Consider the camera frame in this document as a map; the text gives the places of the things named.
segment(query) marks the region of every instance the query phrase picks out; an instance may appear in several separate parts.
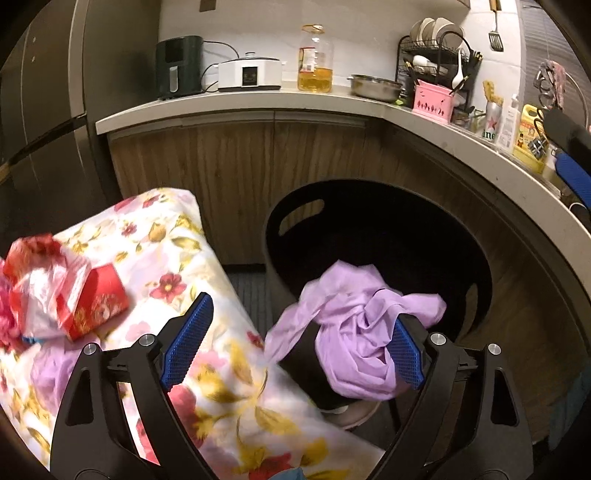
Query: floor mat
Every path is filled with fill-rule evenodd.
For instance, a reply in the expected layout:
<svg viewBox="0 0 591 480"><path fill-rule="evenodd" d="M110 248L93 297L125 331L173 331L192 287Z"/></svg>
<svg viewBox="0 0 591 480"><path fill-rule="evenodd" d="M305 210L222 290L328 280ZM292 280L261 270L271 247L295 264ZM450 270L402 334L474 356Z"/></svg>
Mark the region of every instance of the floor mat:
<svg viewBox="0 0 591 480"><path fill-rule="evenodd" d="M252 323L264 338L273 326L264 265L229 266L224 269Z"/></svg>

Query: yellow oil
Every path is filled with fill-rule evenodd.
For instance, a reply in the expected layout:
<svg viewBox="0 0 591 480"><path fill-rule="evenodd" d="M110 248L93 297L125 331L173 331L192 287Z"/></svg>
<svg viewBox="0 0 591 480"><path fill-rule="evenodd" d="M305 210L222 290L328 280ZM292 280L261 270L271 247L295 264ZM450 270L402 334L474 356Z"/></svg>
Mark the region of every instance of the yellow oil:
<svg viewBox="0 0 591 480"><path fill-rule="evenodd" d="M297 87L304 92L329 93L332 90L332 69L316 67L313 72L300 72Z"/></svg>

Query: stainless steel bowl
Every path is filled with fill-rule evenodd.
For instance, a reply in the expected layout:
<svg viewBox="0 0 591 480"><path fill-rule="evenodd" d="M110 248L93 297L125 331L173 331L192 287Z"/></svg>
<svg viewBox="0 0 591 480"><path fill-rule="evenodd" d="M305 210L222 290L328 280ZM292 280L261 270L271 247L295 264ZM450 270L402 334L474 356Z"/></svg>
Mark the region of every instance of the stainless steel bowl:
<svg viewBox="0 0 591 480"><path fill-rule="evenodd" d="M402 90L402 83L367 75L351 75L349 80L354 95L380 102L394 103Z"/></svg>

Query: dish soap bottle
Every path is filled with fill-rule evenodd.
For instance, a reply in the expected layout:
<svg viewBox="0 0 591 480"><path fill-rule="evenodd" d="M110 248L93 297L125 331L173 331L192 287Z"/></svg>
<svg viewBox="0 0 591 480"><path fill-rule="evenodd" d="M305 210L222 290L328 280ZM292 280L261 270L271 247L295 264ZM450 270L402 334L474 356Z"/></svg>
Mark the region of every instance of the dish soap bottle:
<svg viewBox="0 0 591 480"><path fill-rule="evenodd" d="M333 44L322 25L304 25L297 87L303 92L329 93L333 81Z"/></svg>
<svg viewBox="0 0 591 480"><path fill-rule="evenodd" d="M513 153L520 117L521 111L519 110L519 99L517 98L517 94L514 93L511 97L511 106L507 110L505 118L503 119L501 134L497 140L498 145L509 154Z"/></svg>

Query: hanging towel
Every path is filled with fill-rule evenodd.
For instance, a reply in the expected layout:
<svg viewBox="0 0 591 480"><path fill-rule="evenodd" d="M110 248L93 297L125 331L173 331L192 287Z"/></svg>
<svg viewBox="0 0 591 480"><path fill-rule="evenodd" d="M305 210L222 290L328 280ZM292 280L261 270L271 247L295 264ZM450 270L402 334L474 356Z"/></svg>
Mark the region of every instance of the hanging towel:
<svg viewBox="0 0 591 480"><path fill-rule="evenodd" d="M566 69L558 62L552 60L545 60L540 69L552 72L554 77L554 89L556 95L556 103L562 109L564 108L564 85L566 84Z"/></svg>
<svg viewBox="0 0 591 480"><path fill-rule="evenodd" d="M389 400L408 389L385 348L396 318L408 313L429 328L445 309L439 295L393 291L373 265L338 261L285 309L267 333L265 356L274 362L285 358L314 321L320 325L316 355L332 389L348 398Z"/></svg>

